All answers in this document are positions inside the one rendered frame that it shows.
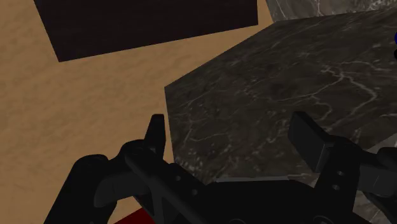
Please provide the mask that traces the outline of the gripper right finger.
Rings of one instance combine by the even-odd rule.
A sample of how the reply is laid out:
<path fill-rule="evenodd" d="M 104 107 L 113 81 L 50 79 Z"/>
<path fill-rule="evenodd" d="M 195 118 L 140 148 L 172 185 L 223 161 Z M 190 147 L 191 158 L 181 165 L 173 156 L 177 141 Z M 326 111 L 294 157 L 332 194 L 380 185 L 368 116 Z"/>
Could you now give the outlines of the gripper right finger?
<path fill-rule="evenodd" d="M 303 111 L 291 115 L 288 139 L 319 174 L 302 224 L 371 224 L 353 211 L 357 191 L 397 224 L 397 148 L 367 152 L 327 133 Z"/>

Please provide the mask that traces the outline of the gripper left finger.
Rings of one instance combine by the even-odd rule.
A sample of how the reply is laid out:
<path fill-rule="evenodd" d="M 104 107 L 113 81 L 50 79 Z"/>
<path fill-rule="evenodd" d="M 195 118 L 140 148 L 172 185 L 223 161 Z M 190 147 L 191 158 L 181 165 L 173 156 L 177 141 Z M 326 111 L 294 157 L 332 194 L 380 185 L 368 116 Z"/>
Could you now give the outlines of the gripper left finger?
<path fill-rule="evenodd" d="M 163 160 L 165 120 L 151 117 L 144 139 L 117 156 L 87 155 L 73 164 L 43 224 L 108 224 L 121 199 L 134 197 L 155 224 L 205 224 L 195 196 L 203 184 Z"/>

